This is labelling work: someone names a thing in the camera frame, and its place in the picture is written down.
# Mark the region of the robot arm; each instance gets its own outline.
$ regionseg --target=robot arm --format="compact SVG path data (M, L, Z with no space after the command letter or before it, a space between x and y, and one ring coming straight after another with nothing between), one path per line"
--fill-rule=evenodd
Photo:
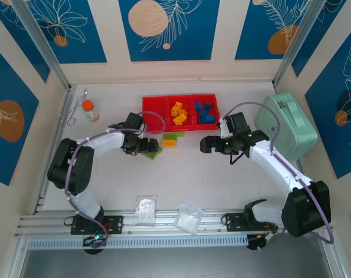
M143 133L125 131L126 129L144 130L144 119L134 113L130 113L125 122L112 125L106 129L106 134L93 140L89 138L74 141L69 138L63 139L57 148L56 154L49 167L47 177L59 189L64 189L68 166L73 163L70 175L68 191L70 198L79 207L80 211L91 218L103 215L103 209L94 200L88 188L92 172L93 159L113 150L122 148L126 154L136 155L143 152L157 152L158 141L156 139L143 138ZM78 145L85 142L80 148L76 159L72 162L71 156Z
M200 151L211 153L211 148L215 148L216 152L231 156L230 164L236 162L232 161L232 156L242 152L267 172L286 198L285 204L257 200L246 205L244 218L248 224L257 221L284 225L295 237L323 226L324 221L318 209L299 179L309 187L324 211L326 219L328 222L331 221L330 196L324 182L313 182L295 169L275 148L271 152L269 138L260 130L251 131L242 113L221 119L217 125L221 136L207 136L202 139ZM295 177L283 163L296 174Z

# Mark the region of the yellow block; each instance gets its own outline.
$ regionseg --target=yellow block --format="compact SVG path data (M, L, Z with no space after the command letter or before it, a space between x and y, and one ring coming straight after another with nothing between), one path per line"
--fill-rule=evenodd
M172 107L171 111L170 111L170 115L172 117L176 117L176 116L178 116L178 113L179 113L180 110L181 109L179 107Z
M177 140L174 139L163 139L163 147L165 148L174 148L177 146Z
M174 107L179 107L179 108L181 109L181 108L182 108L182 105L183 105L182 103L176 102L175 105L174 105Z
M181 109L179 112L178 112L178 115L181 115L181 114L185 114L186 116L188 115L188 112L184 109Z
M173 122L176 126L180 126L185 120L187 120L187 116L185 114L181 114L178 117L173 119Z

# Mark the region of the green lunch box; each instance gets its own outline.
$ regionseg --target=green lunch box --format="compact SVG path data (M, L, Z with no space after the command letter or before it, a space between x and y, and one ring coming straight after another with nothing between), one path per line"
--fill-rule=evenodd
M279 117L281 131L275 141L276 149L289 161L301 158L317 141L317 133L302 108L290 93L269 96L264 104ZM255 126L262 130L270 140L277 132L275 117L261 108Z

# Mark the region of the white table surface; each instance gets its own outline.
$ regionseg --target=white table surface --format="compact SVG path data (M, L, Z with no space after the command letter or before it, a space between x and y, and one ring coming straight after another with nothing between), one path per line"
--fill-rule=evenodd
M275 93L271 82L149 82L78 85L72 105L84 89L100 118L89 122L81 108L76 123L66 126L63 138L78 140L122 122L129 112L140 112L142 97L151 95L215 93L221 115L243 101L262 103ZM248 124L255 129L259 107L247 105ZM229 156L199 151L200 140L218 131L188 131L177 139L176 148L164 148L155 160L125 155L116 149L93 164L89 187L105 210L134 210L139 195L156 195L158 210L176 210L182 202L201 209L242 209L260 198L281 196L273 180L252 160L243 157L233 166ZM162 136L157 138L161 144ZM63 191L49 184L44 210L71 210Z

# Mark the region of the red compartment bin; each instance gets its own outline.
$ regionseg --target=red compartment bin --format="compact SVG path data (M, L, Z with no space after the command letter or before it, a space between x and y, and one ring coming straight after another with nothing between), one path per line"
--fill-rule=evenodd
M193 130L194 126L194 116L195 113L193 111L193 102L192 102L192 96L191 95L186 95L186 96L168 96L168 109L171 111L171 108L176 104L176 102L182 103L182 109L186 110L188 115L187 115L187 120L185 120L181 126L176 126L176 124L173 122L174 117L170 115L169 112L169 131L190 131Z
M195 111L195 125L194 130L216 130L218 129L216 123L220 120L220 112L218 110L217 98L215 94L194 94L192 95L193 108ZM201 103L201 111L196 112L195 103ZM214 115L215 123L199 123L199 115L203 111L205 103L210 103L210 111L208 115Z
M151 111L159 114L166 123L165 132L169 131L169 113L167 109L167 97L144 97L142 99L142 111ZM159 132L163 129L163 123L159 117L143 113L142 117L145 119L147 130L151 132Z
M176 126L173 122L174 118L170 115L171 108L176 102L182 103L182 108L188 112L187 120L181 126ZM215 123L199 123L199 115L201 112L196 112L195 103L201 103L202 111L205 103L210 103L211 107L208 115L214 115L215 121L219 121L220 112L218 110L215 94L143 97L142 111L155 112L163 117L166 122L165 132L218 129ZM158 117L151 114L143 114L143 118L147 124L148 131L161 131L163 125Z

